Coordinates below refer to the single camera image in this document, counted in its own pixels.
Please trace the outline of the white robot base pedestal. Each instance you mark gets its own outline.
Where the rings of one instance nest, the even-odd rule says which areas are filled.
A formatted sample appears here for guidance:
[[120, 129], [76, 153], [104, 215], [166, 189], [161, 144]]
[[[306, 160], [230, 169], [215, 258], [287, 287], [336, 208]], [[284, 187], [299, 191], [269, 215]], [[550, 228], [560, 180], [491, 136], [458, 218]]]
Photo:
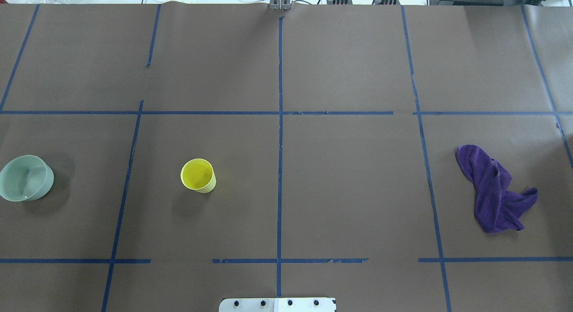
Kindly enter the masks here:
[[227, 298], [221, 301], [219, 312], [336, 312], [335, 298]]

